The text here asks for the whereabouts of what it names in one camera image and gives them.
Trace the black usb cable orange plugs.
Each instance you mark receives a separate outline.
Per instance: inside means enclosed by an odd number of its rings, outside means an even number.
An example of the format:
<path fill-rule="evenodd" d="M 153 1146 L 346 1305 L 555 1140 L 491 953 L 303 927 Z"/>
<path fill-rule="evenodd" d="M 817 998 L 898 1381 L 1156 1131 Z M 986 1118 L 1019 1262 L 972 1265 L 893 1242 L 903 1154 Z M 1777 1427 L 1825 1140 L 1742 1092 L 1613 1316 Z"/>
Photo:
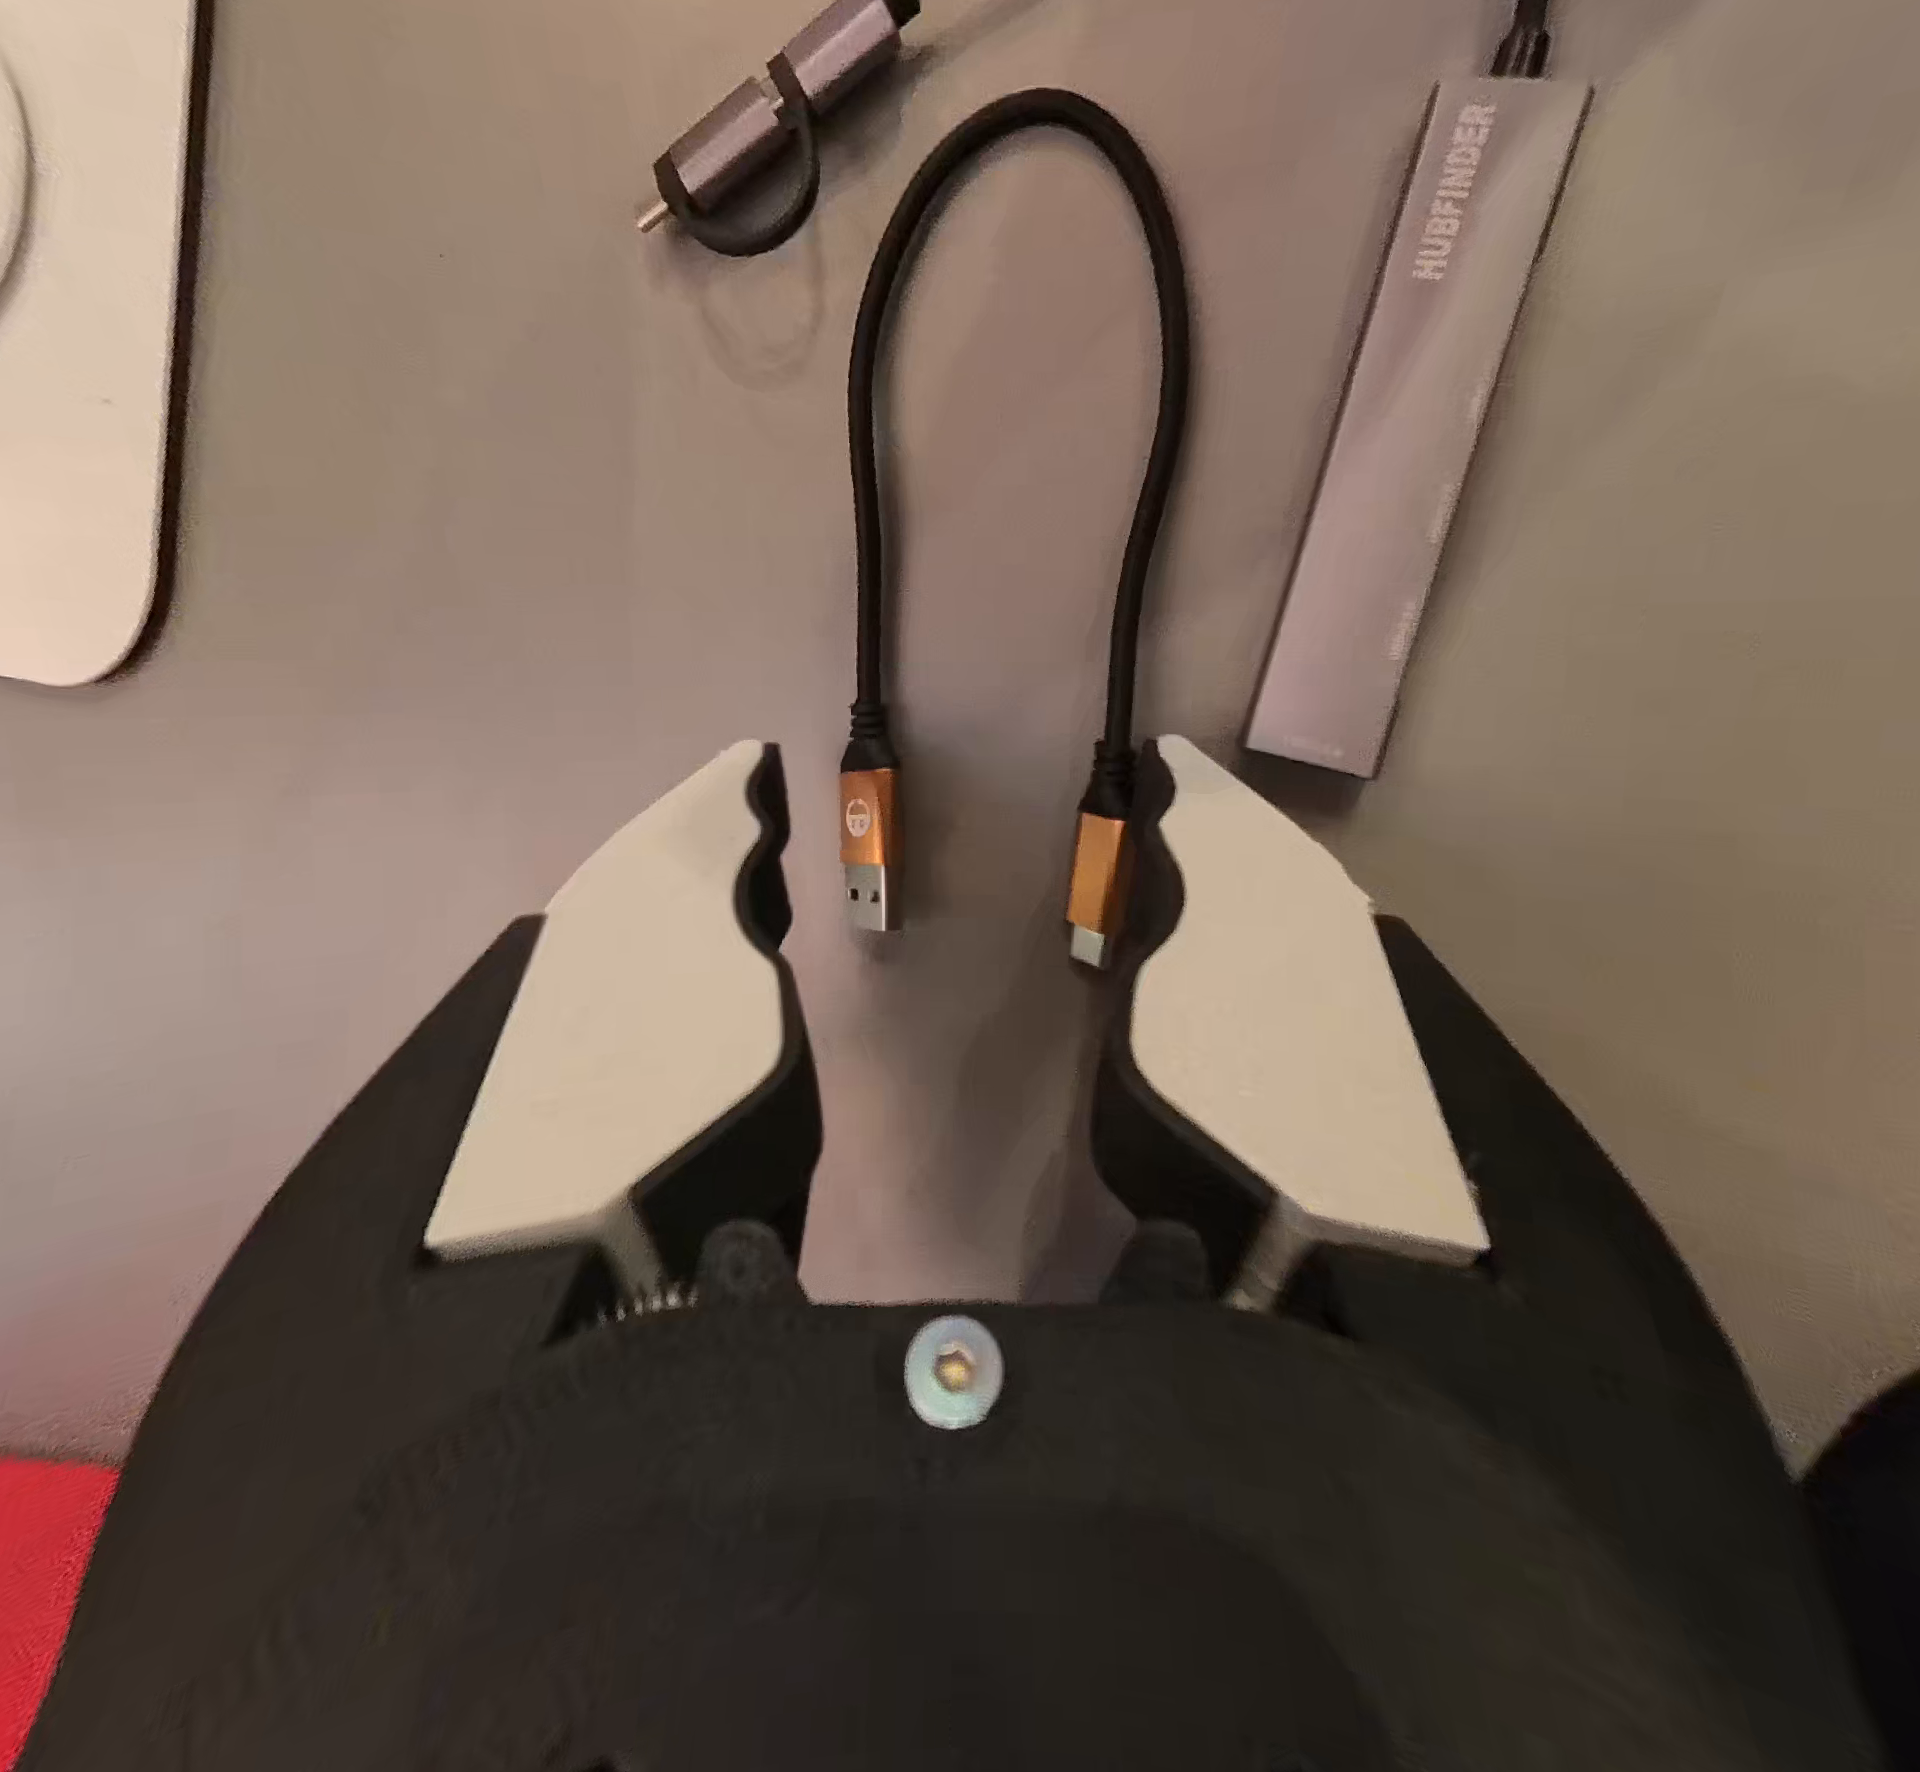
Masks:
<path fill-rule="evenodd" d="M 887 699 L 888 563 L 879 479 L 877 388 L 893 306 L 909 261 L 949 187 L 994 149 L 1058 131 L 1091 149 L 1125 191 L 1155 287 L 1161 381 L 1139 493 L 1115 588 L 1102 732 L 1075 814 L 1067 887 L 1071 959 L 1107 969 L 1121 941 L 1132 871 L 1139 744 L 1134 704 L 1150 577 L 1180 472 L 1192 386 L 1189 283 L 1177 219 L 1137 138 L 1107 108 L 1063 88 L 1027 88 L 953 127 L 909 181 L 870 265 L 852 332 L 847 418 L 853 511 L 853 672 L 841 758 L 839 845 L 847 911 L 857 929 L 900 929 L 894 909 L 902 760 Z"/>

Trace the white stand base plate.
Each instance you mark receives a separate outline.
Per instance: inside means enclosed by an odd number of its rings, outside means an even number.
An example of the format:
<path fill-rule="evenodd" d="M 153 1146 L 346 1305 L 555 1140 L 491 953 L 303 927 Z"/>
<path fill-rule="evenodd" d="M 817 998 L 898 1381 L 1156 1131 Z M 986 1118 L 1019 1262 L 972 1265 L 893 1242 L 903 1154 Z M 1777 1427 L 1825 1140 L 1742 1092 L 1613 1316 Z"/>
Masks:
<path fill-rule="evenodd" d="M 162 582 L 204 0 L 3 0 L 3 672 L 112 676 Z"/>

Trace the red plastic bin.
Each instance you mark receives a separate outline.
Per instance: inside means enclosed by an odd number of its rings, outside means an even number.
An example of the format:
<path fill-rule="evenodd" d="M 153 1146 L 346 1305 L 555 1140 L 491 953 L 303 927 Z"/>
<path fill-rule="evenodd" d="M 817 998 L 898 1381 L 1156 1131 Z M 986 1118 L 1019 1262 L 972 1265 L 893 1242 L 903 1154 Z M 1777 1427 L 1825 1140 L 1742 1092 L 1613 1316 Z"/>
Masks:
<path fill-rule="evenodd" d="M 3 1767 L 13 1769 L 61 1662 L 120 1468 L 3 1458 Z"/>

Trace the black quilted pad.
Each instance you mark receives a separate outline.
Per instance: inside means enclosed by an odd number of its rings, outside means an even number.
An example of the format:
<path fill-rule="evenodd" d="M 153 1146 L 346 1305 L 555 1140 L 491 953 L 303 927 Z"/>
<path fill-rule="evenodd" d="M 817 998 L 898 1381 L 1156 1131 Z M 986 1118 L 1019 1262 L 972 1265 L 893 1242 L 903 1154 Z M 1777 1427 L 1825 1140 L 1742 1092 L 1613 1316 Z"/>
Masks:
<path fill-rule="evenodd" d="M 1918 1766 L 1918 1372 L 1864 1401 L 1803 1473 L 1811 1645 L 1803 1695 L 1834 1737 Z"/>

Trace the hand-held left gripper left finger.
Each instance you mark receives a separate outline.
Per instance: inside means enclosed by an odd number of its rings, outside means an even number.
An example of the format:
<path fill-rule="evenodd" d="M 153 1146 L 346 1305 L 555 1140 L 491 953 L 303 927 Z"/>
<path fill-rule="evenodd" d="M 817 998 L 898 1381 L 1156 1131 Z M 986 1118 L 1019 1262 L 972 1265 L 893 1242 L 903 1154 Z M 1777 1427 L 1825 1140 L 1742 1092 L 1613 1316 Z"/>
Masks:
<path fill-rule="evenodd" d="M 424 1248 L 438 1263 L 589 1248 L 629 1305 L 694 1287 L 709 1237 L 791 1259 L 822 1157 L 795 974 L 781 751 L 736 743 L 550 899 Z"/>

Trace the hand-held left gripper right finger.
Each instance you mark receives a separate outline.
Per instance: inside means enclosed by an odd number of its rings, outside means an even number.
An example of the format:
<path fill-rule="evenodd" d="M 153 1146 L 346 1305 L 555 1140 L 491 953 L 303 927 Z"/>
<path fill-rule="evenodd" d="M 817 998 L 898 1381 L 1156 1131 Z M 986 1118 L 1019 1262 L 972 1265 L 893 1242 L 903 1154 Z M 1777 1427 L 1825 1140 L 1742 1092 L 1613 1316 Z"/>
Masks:
<path fill-rule="evenodd" d="M 1445 1270 L 1491 1252 L 1372 899 L 1198 744 L 1139 760 L 1144 891 L 1091 1162 L 1205 1296 L 1269 1311 L 1318 1248 Z"/>

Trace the grey usb hub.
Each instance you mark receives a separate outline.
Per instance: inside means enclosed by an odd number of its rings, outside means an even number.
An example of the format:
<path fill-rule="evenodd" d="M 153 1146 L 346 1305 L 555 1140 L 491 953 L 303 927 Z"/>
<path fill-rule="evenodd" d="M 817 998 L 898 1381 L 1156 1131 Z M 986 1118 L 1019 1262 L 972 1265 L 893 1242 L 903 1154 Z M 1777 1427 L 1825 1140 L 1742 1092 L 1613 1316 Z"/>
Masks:
<path fill-rule="evenodd" d="M 1241 747 L 1372 779 L 1596 101 L 1458 77 L 1430 101 Z"/>

